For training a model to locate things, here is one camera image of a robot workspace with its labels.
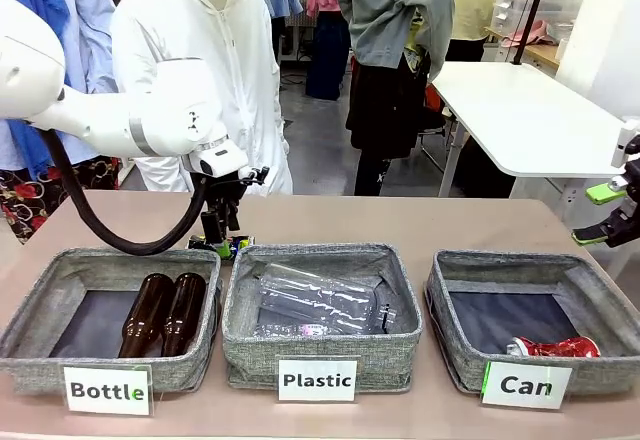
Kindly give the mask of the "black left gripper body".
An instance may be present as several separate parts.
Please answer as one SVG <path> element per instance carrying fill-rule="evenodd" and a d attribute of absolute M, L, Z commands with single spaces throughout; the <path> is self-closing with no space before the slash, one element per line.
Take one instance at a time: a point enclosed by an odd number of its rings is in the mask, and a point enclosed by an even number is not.
<path fill-rule="evenodd" d="M 236 214 L 249 186 L 249 178 L 239 173 L 217 178 L 202 175 L 202 182 L 205 186 L 206 211 L 216 211 L 218 214 Z"/>

